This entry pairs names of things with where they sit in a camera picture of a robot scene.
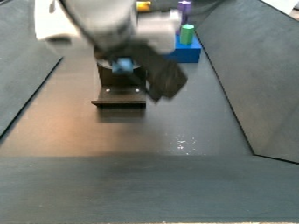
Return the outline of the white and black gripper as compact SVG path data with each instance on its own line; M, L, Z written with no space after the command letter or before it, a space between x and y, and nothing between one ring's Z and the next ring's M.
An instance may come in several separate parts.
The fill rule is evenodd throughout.
M77 43L79 38L92 38L105 50L143 40L147 44L132 46L132 58L148 72L149 97L157 102L180 92L187 75L176 62L160 55L175 49L181 22L177 10L141 14L136 0L33 0L33 21L39 40Z

